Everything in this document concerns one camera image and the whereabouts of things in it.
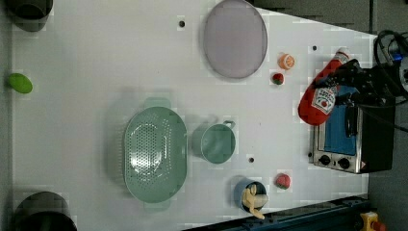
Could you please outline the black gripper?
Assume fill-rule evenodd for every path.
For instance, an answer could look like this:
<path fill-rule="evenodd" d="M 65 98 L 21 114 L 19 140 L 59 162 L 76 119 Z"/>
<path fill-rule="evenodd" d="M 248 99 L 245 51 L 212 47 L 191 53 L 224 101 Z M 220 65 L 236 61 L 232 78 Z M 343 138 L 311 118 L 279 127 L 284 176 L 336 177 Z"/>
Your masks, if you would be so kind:
<path fill-rule="evenodd" d="M 346 86 L 352 77 L 352 86 L 356 93 L 337 95 L 335 105 L 341 106 L 395 106 L 396 99 L 401 96 L 400 62 L 393 65 L 378 64 L 372 68 L 362 68 L 360 63 L 350 61 L 351 72 L 346 69 L 318 74 L 314 80 L 314 88 L 332 88 Z"/>

